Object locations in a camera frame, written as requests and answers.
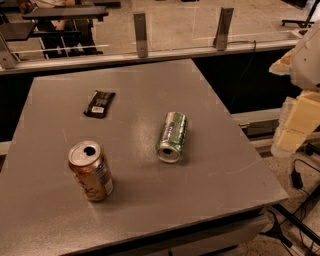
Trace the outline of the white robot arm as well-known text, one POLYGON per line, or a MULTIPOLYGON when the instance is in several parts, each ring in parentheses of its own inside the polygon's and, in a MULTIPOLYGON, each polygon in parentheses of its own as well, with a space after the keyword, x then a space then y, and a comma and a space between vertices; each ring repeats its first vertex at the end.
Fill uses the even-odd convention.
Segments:
POLYGON ((269 72, 289 75, 291 83, 301 89, 296 98, 285 99, 271 146, 273 156, 289 157, 320 126, 320 21, 269 72))

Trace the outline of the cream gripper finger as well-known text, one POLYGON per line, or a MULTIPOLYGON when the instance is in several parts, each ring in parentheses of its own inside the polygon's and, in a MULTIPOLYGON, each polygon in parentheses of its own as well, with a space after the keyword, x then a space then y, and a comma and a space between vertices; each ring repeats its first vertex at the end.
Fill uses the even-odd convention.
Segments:
POLYGON ((285 158, 294 154, 319 126, 319 92, 303 90, 296 98, 287 97, 273 136, 272 155, 285 158))
POLYGON ((293 53, 293 49, 285 53, 280 59, 270 66, 269 72, 278 76, 289 75, 293 53))

